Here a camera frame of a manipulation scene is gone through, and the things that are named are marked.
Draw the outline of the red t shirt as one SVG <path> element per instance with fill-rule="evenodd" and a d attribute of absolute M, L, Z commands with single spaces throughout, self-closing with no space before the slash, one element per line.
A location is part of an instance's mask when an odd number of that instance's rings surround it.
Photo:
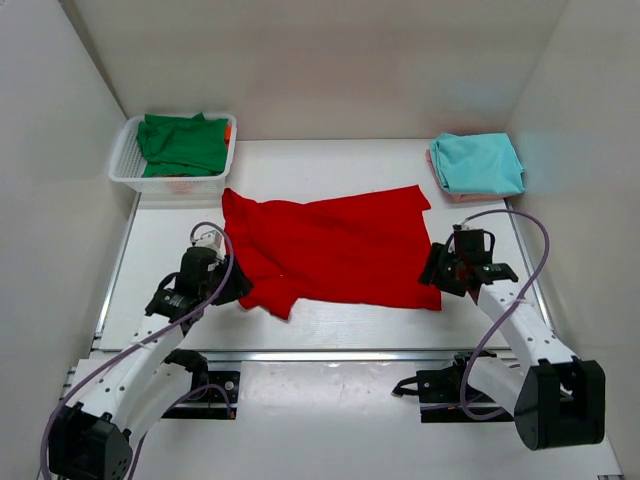
<path fill-rule="evenodd" d="M 252 282 L 240 299 L 282 320 L 300 299 L 438 311 L 420 283 L 431 250 L 417 185 L 309 203 L 222 196 L 225 230 Z"/>

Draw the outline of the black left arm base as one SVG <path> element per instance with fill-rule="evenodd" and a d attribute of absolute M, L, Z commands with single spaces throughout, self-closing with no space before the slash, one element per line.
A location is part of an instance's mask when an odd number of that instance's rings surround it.
<path fill-rule="evenodd" d="M 190 375 L 188 396 L 177 401 L 163 419 L 235 420 L 240 392 L 238 368 L 211 366 L 202 354 L 175 349 L 164 360 Z"/>

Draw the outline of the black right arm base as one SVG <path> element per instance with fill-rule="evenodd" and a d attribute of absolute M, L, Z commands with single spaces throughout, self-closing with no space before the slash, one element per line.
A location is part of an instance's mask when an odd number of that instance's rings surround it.
<path fill-rule="evenodd" d="M 460 352 L 445 367 L 417 370 L 414 376 L 400 380 L 391 395 L 396 398 L 417 398 L 422 424 L 474 422 L 462 410 L 459 395 L 462 376 L 470 357 L 471 352 Z M 466 389 L 466 400 L 470 410 L 477 415 L 491 413 L 497 408 L 489 396 L 472 387 Z M 501 413 L 487 422 L 512 423 L 513 417 L 509 413 Z"/>

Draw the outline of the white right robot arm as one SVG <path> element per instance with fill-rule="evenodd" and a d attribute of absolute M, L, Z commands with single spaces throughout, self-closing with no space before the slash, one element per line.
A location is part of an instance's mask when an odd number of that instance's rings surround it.
<path fill-rule="evenodd" d="M 482 345 L 455 361 L 463 410 L 467 391 L 493 400 L 510 415 L 532 450 L 593 445 L 605 435 L 605 373 L 582 360 L 546 325 L 525 299 L 525 287 L 506 263 L 493 260 L 494 234 L 456 225 L 435 243 L 419 278 L 443 293 L 467 296 L 491 320 L 519 365 L 507 366 Z"/>

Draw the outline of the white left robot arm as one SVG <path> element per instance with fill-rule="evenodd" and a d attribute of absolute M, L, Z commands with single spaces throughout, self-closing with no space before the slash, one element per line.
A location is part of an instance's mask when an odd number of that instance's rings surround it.
<path fill-rule="evenodd" d="M 252 288 L 233 247 L 194 243 L 158 285 L 130 345 L 79 380 L 51 413 L 41 475 L 130 479 L 151 427 L 176 404 L 212 388 L 206 360 L 181 348 L 206 308 Z"/>

